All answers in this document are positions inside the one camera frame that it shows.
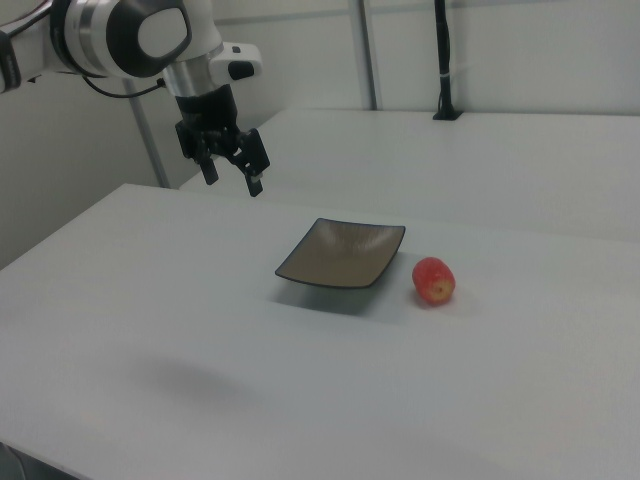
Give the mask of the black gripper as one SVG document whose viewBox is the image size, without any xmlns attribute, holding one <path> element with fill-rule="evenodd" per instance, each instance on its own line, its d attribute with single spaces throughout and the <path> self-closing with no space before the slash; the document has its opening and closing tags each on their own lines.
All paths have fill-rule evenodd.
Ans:
<svg viewBox="0 0 640 480">
<path fill-rule="evenodd" d="M 176 98 L 182 120 L 175 125 L 185 158 L 201 169 L 205 183 L 219 179 L 213 157 L 226 158 L 244 175 L 251 197 L 263 192 L 263 171 L 269 158 L 256 129 L 242 131 L 237 125 L 238 111 L 229 85 L 201 96 Z"/>
</svg>

